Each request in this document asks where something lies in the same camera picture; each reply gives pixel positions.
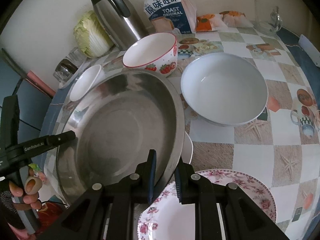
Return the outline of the person's left hand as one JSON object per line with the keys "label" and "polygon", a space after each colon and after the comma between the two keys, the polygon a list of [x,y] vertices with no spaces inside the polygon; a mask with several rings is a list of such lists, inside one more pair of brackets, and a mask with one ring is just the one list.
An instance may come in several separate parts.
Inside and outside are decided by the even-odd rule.
{"label": "person's left hand", "polygon": [[[34,170],[29,167],[29,177],[34,177]],[[27,182],[26,189],[33,190],[35,186],[35,180],[32,179]],[[14,208],[17,211],[25,211],[30,209],[39,210],[42,207],[42,203],[39,200],[39,192],[35,194],[26,194],[24,188],[20,188],[14,184],[14,182],[9,181],[9,189],[14,197],[23,197],[23,204],[21,203],[13,203]]]}

